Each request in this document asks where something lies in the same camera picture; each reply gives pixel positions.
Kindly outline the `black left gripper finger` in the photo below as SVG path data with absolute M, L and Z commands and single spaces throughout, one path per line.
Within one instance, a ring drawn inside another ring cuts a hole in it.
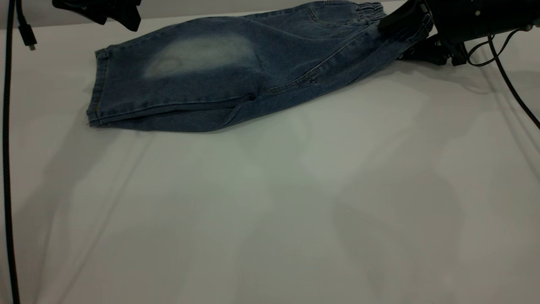
M 53 0 L 53 6 L 81 15 L 94 23 L 105 24 L 107 17 L 103 15 L 103 8 L 108 0 Z
M 122 24 L 128 30 L 136 32 L 141 22 L 138 7 L 141 0 L 114 0 L 110 5 L 108 18 Z

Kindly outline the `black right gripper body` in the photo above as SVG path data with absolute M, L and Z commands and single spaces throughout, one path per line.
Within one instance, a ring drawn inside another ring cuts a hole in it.
M 534 25 L 538 0 L 428 0 L 434 25 L 443 40 L 461 43 Z

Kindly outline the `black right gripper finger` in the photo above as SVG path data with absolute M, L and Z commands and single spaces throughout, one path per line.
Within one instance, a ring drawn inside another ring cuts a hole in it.
M 380 20 L 378 29 L 381 32 L 420 25 L 429 8 L 425 0 L 407 0 L 397 10 Z
M 411 60 L 431 63 L 437 66 L 447 64 L 451 60 L 453 66 L 467 63 L 467 50 L 464 42 L 453 43 L 431 36 L 407 49 L 399 60 Z

